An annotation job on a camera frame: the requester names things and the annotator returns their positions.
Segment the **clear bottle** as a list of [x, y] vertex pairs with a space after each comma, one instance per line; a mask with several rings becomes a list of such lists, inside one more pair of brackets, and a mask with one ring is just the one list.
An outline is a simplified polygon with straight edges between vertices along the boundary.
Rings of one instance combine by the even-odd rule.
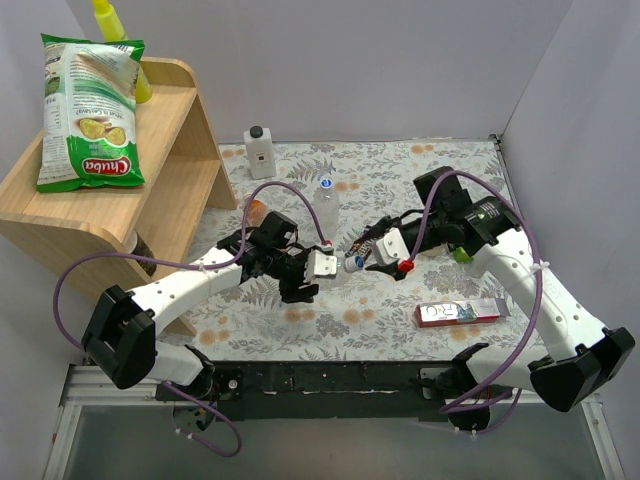
[[337, 261], [337, 273], [336, 273], [336, 278], [334, 280], [334, 284], [336, 286], [343, 286], [344, 284], [346, 284], [351, 277], [358, 273], [361, 272], [362, 270], [358, 270], [354, 260], [355, 260], [356, 256], [353, 257], [341, 257], [338, 259]]
[[319, 183], [313, 194], [313, 207], [324, 237], [335, 243], [340, 217], [339, 192], [335, 184], [332, 189], [322, 189]]

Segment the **orange soda bottle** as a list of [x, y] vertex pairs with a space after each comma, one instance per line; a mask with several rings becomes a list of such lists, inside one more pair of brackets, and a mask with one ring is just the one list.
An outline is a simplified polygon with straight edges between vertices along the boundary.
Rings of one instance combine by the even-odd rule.
[[260, 200], [254, 199], [248, 203], [247, 223], [250, 226], [260, 226], [267, 214], [269, 208]]

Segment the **blue white bottle cap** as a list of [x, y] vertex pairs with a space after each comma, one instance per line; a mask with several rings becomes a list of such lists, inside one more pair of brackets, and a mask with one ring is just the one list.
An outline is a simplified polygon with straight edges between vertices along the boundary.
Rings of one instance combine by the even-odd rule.
[[321, 180], [320, 186], [322, 189], [332, 189], [334, 186], [334, 182], [329, 178], [324, 178]]

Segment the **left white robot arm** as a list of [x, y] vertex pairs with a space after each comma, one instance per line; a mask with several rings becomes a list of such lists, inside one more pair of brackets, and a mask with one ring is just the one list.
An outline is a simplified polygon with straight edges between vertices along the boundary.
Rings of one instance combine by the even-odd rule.
[[234, 232], [185, 269], [130, 291], [108, 288], [83, 335], [84, 351], [120, 389], [154, 379], [178, 385], [190, 399], [205, 398], [212, 363], [196, 348], [163, 343], [159, 335], [209, 297], [262, 275], [278, 280], [283, 302], [312, 301], [316, 279], [335, 275], [337, 260], [331, 249], [302, 247], [296, 233], [295, 223], [271, 212], [259, 227]]

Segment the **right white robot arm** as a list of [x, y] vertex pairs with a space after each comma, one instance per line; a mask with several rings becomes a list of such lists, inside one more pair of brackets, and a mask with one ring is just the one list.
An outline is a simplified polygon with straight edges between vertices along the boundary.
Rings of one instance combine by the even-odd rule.
[[419, 253], [461, 248], [472, 259], [471, 275], [493, 276], [529, 316], [513, 349], [475, 344], [433, 380], [435, 388], [447, 381], [460, 394], [442, 412], [471, 410], [467, 399], [493, 385], [532, 391], [567, 412], [617, 375], [635, 347], [633, 336], [608, 328], [578, 302], [542, 260], [531, 228], [508, 200], [451, 167], [417, 177], [414, 186], [423, 203], [419, 219], [385, 216], [358, 238], [371, 245], [370, 270], [400, 281]]

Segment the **cream lotion pump bottle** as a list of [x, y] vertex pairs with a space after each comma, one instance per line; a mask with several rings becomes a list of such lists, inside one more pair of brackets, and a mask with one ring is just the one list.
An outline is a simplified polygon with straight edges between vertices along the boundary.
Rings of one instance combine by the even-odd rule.
[[447, 247], [444, 245], [440, 245], [438, 247], [434, 247], [422, 252], [421, 255], [428, 258], [434, 258], [446, 253], [447, 253]]

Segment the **white square bottle black cap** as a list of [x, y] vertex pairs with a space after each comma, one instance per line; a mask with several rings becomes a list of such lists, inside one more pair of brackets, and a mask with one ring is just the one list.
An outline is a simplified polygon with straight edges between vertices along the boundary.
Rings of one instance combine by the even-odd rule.
[[259, 180], [275, 177], [276, 165], [270, 129], [252, 126], [244, 132], [244, 143], [252, 178]]

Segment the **purple candy bar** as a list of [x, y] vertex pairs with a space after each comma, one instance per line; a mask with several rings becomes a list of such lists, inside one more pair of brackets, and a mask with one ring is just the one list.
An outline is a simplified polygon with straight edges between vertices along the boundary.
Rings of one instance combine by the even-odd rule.
[[349, 250], [346, 252], [346, 257], [359, 256], [363, 260], [367, 260], [371, 255], [372, 244], [375, 239], [368, 235], [362, 235], [357, 238]]

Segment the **green small box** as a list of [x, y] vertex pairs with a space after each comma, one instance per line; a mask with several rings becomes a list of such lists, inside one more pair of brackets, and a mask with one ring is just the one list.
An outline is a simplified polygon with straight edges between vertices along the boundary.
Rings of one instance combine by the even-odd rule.
[[463, 247], [457, 247], [452, 251], [454, 260], [458, 263], [470, 263], [473, 257], [469, 255]]

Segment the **floral table mat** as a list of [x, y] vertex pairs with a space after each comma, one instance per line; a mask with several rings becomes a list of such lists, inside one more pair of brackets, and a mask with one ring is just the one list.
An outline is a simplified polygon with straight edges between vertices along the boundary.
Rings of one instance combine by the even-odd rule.
[[[234, 195], [255, 195], [268, 208], [294, 220], [304, 244], [317, 235], [305, 208], [323, 178], [339, 192], [336, 248], [348, 249], [364, 228], [386, 215], [420, 205], [414, 179], [441, 166], [471, 174], [508, 193], [495, 142], [430, 141], [371, 143], [280, 143], [275, 148], [279, 185], [263, 188], [252, 178], [243, 145], [221, 149]], [[162, 340], [191, 344], [214, 360], [448, 360], [478, 342], [513, 349], [528, 324], [516, 305], [491, 324], [421, 329], [415, 307], [423, 302], [505, 298], [490, 275], [472, 278], [448, 253], [417, 258], [403, 281], [377, 272], [354, 274], [343, 286], [323, 283], [312, 303], [282, 303], [269, 277], [250, 280], [188, 311], [193, 333], [167, 329]]]

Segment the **red white toothpaste box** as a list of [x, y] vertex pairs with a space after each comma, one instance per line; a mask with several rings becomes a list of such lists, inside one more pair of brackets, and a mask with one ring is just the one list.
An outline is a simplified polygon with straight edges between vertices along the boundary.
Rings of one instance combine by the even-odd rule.
[[414, 313], [419, 328], [494, 323], [509, 316], [509, 308], [501, 298], [422, 303]]

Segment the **dark jar under shelf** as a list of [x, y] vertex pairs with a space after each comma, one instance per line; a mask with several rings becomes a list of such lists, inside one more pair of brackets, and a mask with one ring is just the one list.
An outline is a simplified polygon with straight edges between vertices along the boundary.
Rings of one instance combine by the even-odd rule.
[[130, 254], [145, 257], [145, 260], [137, 260], [137, 263], [141, 266], [141, 268], [147, 275], [154, 275], [157, 269], [157, 265], [148, 261], [148, 258], [154, 258], [154, 254], [136, 230], [133, 230], [131, 232], [131, 235], [124, 243], [124, 247], [125, 250]]

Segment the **wooden shelf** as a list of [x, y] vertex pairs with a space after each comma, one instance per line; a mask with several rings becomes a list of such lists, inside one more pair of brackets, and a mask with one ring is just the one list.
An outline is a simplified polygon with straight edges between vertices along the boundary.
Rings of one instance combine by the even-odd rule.
[[184, 262], [204, 209], [237, 207], [191, 67], [154, 57], [142, 67], [153, 90], [136, 112], [144, 185], [41, 194], [40, 136], [1, 184], [2, 235], [56, 274], [89, 254], [125, 251], [134, 233], [156, 258]]

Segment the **green chips bag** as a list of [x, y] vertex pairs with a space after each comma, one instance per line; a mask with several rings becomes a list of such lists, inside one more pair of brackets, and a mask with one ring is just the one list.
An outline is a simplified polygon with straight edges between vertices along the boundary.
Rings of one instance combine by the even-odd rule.
[[145, 183], [136, 138], [142, 40], [93, 42], [42, 34], [40, 193]]

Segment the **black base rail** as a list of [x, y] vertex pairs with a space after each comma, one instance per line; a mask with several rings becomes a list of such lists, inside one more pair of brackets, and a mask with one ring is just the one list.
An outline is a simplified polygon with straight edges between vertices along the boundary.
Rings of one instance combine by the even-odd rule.
[[415, 418], [442, 422], [446, 400], [477, 385], [453, 361], [227, 361], [187, 393], [234, 422]]

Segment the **aluminium frame rail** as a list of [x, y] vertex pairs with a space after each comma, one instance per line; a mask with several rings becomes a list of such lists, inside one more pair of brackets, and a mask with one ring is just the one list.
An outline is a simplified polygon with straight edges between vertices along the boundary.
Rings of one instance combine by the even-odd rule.
[[459, 388], [435, 362], [69, 371], [50, 479], [621, 479], [589, 362]]

